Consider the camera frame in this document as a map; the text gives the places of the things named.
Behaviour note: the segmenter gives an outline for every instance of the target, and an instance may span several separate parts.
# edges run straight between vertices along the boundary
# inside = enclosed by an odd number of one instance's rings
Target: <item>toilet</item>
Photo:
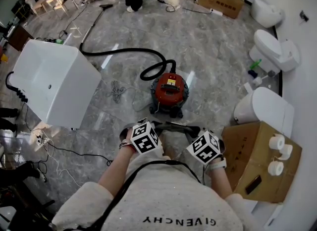
[[[266,87],[258,87],[246,95],[233,115],[238,124],[264,121],[286,137],[291,136],[294,107]]]
[[[259,67],[267,73],[290,71],[301,64],[299,50],[290,40],[280,43],[270,33],[260,29],[254,34],[254,43],[249,51],[250,58],[254,62],[261,59]]]
[[[269,5],[262,0],[254,0],[250,14],[255,21],[265,28],[276,25],[283,18],[281,9],[274,5]]]

